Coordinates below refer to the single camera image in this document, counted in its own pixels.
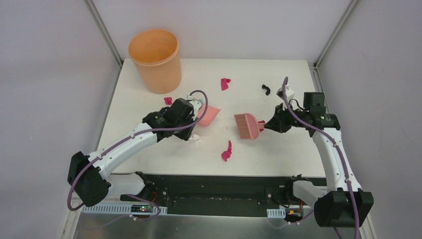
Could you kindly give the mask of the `pink hand brush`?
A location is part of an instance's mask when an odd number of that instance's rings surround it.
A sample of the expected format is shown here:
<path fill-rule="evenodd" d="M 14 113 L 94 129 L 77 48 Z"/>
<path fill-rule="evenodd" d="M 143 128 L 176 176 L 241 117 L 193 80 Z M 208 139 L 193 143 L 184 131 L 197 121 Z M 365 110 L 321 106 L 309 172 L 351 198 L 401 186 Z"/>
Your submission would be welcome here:
<path fill-rule="evenodd" d="M 257 139 L 260 135 L 256 117 L 250 113 L 234 115 L 237 130 L 241 139 Z"/>

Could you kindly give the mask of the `pink plastic dustpan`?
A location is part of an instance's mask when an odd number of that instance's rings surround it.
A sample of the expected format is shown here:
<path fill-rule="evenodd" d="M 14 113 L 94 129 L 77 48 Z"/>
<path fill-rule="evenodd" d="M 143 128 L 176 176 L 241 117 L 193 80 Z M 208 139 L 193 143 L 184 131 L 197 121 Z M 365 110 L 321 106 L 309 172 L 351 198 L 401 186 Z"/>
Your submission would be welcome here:
<path fill-rule="evenodd" d="M 208 105 L 207 111 L 205 112 L 205 104 L 198 111 L 198 118 L 202 119 L 197 123 L 197 125 L 202 127 L 209 126 L 213 120 L 216 118 L 221 109 Z"/>

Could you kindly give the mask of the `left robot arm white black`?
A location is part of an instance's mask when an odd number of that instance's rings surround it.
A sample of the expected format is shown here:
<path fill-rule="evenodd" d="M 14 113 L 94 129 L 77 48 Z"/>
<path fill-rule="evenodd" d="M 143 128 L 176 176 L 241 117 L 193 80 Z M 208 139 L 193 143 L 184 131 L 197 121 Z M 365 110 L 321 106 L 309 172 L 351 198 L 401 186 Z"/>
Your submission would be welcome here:
<path fill-rule="evenodd" d="M 203 118 L 199 111 L 208 109 L 208 101 L 192 96 L 178 98 L 169 107 L 146 115 L 129 133 L 117 142 L 87 155 L 77 152 L 71 157 L 67 181 L 71 186 L 68 200 L 76 193 L 87 207 L 100 203 L 108 195 L 134 195 L 147 201 L 152 188 L 135 173 L 114 175 L 113 171 L 126 160 L 165 138 L 176 136 L 187 141 L 195 125 Z"/>

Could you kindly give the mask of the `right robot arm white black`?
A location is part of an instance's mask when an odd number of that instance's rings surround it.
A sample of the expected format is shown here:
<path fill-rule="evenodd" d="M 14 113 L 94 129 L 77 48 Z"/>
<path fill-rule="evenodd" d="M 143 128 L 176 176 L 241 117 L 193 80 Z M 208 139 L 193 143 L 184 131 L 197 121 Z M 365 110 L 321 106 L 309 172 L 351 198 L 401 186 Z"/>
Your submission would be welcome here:
<path fill-rule="evenodd" d="M 374 198 L 354 177 L 344 152 L 339 120 L 335 114 L 326 112 L 324 93 L 306 92 L 303 106 L 296 110 L 291 106 L 292 97 L 285 98 L 281 93 L 278 96 L 284 102 L 275 107 L 265 128 L 279 133 L 305 129 L 317 147 L 326 179 L 323 191 L 302 175 L 292 176 L 282 188 L 282 203 L 303 201 L 313 209 L 320 227 L 361 227 Z"/>

